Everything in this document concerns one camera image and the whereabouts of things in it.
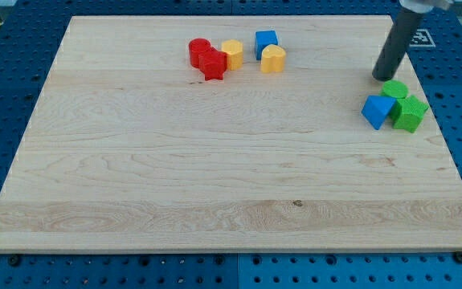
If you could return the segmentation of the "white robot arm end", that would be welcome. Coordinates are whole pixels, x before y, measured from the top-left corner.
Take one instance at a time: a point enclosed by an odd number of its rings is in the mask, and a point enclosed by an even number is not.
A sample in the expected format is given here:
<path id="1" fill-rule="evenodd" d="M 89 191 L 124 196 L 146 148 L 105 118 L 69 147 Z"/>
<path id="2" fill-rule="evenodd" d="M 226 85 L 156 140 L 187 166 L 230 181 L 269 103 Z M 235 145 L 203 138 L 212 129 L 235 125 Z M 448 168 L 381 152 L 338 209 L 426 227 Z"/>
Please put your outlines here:
<path id="1" fill-rule="evenodd" d="M 402 7 L 417 14 L 426 14 L 434 8 L 448 10 L 453 4 L 453 0 L 399 0 Z"/>

